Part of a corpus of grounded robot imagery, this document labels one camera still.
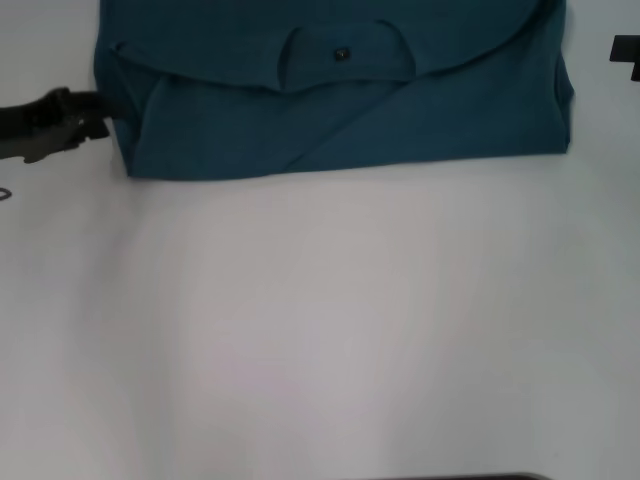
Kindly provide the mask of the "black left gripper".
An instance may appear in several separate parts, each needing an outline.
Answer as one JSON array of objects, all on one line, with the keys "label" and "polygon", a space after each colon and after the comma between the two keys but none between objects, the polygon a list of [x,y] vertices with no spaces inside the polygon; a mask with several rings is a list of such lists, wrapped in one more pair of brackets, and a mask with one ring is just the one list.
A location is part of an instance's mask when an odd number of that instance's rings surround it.
[{"label": "black left gripper", "polygon": [[103,120],[114,106],[98,92],[50,91],[37,101],[1,109],[1,159],[20,157],[26,164],[63,151],[79,130],[79,142],[108,138]]}]

